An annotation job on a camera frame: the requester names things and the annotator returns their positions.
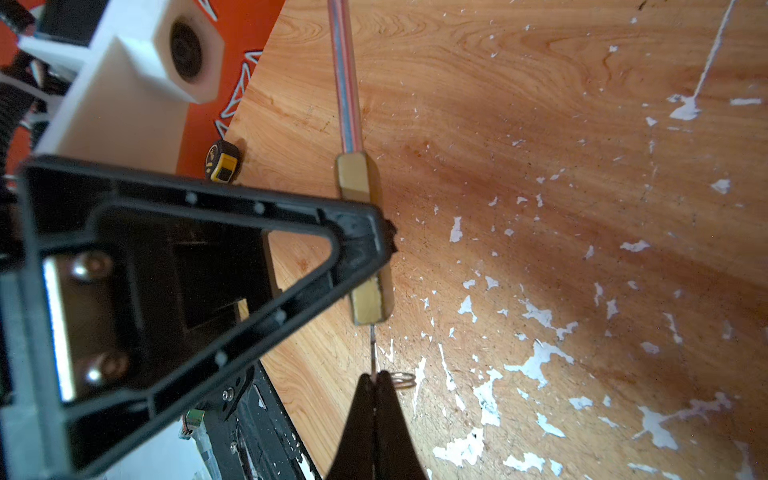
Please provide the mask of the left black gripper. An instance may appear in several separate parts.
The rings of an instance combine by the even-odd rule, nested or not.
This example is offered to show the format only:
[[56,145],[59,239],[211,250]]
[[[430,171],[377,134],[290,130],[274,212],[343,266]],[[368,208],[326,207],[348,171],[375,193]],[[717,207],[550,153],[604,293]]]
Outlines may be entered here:
[[28,179],[1,281],[3,477],[85,478],[248,367],[219,337],[273,297],[259,190]]

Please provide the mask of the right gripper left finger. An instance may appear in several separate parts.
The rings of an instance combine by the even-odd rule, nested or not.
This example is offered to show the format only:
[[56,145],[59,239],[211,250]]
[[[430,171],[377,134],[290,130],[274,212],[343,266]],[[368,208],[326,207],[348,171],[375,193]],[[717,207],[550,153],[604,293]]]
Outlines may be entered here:
[[326,479],[374,478],[374,415],[375,384],[369,374],[362,374]]

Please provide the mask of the large brass padlock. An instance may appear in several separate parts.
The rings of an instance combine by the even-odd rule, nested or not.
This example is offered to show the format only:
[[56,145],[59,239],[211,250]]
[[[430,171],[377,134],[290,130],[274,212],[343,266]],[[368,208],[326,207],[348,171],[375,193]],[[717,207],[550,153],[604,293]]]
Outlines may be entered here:
[[[336,159],[337,184],[345,200],[380,206],[383,200],[381,177],[376,163],[363,143],[349,3],[327,2],[333,65],[337,92],[342,153]],[[391,268],[386,265],[351,293],[353,320],[375,326],[387,321],[395,299]]]

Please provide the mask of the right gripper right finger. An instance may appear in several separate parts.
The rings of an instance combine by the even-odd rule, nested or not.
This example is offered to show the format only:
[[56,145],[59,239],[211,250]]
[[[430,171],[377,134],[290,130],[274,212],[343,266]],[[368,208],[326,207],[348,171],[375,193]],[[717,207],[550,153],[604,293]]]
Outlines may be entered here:
[[374,400],[374,478],[383,480],[426,478],[395,390],[392,375],[376,376]]

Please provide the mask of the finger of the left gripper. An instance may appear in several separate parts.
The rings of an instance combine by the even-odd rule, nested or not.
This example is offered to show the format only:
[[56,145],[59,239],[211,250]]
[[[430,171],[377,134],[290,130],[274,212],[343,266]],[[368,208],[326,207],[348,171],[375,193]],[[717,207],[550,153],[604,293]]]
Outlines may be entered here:
[[374,276],[369,203],[40,156],[17,177],[16,473],[92,477]]

